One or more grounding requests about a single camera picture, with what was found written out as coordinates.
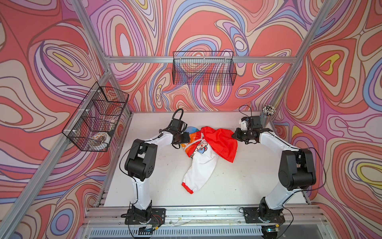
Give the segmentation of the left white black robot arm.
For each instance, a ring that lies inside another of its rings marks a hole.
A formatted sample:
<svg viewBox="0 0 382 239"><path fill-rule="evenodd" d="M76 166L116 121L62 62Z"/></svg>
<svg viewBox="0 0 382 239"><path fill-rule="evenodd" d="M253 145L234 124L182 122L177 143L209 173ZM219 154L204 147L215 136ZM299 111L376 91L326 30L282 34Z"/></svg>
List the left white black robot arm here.
<svg viewBox="0 0 382 239"><path fill-rule="evenodd" d="M124 165L127 175L132 178L135 199L130 204L126 218L133 222L148 223L153 216L152 199L149 193L149 178L154 172L158 150L168 145L181 145L191 141L188 132L171 133L163 131L157 136L136 139Z"/></svg>

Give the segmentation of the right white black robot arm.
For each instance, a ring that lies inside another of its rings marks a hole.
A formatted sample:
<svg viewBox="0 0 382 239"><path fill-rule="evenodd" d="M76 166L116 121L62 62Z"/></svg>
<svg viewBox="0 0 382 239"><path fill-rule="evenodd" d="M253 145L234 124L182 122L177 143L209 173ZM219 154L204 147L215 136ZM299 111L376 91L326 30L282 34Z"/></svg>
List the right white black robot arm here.
<svg viewBox="0 0 382 239"><path fill-rule="evenodd" d="M249 144L252 140L269 148L279 156L279 182L270 194L263 197L257 209L261 222L268 223L282 217L285 203L297 192L316 183L313 153L308 148L298 148L273 134L268 128L243 131L237 128L233 139Z"/></svg>

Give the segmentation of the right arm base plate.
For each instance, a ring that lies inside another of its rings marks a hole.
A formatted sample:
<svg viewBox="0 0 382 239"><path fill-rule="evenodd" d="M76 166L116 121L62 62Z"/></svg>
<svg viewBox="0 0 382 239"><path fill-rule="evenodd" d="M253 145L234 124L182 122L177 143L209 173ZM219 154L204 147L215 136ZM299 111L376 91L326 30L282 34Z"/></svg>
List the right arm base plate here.
<svg viewBox="0 0 382 239"><path fill-rule="evenodd" d="M243 214L247 224L282 225L285 223L282 209L271 210L263 207L241 207L239 212Z"/></svg>

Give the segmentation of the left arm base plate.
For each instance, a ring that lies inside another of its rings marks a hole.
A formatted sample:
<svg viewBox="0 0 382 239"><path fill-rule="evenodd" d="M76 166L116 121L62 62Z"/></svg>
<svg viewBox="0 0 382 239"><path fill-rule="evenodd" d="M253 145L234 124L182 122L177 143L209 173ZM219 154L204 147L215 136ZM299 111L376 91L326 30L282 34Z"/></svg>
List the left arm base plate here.
<svg viewBox="0 0 382 239"><path fill-rule="evenodd" d="M165 208L140 210L133 207L125 214L124 223L133 237L152 236L165 224L165 217Z"/></svg>

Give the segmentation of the rainbow red hooded jacket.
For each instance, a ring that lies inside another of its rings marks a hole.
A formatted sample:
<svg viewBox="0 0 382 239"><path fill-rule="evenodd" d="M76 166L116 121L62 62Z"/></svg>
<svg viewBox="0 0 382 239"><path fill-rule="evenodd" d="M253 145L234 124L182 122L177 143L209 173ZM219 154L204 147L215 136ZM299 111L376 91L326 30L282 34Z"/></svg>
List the rainbow red hooded jacket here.
<svg viewBox="0 0 382 239"><path fill-rule="evenodd" d="M181 145L192 164L186 172L182 186L193 194L200 190L212 176L220 158L233 163L238 142L232 138L233 131L209 126L197 129L189 126L185 132L190 135L190 142Z"/></svg>

